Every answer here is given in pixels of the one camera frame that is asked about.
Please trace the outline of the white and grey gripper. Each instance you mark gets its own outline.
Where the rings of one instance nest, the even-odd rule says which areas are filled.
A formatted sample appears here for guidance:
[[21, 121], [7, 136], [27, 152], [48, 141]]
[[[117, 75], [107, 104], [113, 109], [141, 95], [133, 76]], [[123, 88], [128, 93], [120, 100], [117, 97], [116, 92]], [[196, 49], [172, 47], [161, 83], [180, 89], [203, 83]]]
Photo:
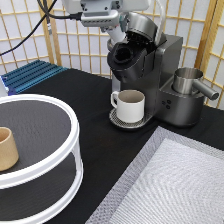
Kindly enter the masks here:
[[62, 0], [62, 4], [85, 27], [109, 26], [106, 32], [116, 44], [125, 38], [118, 24], [126, 24], [130, 12], [146, 10], [150, 0]]

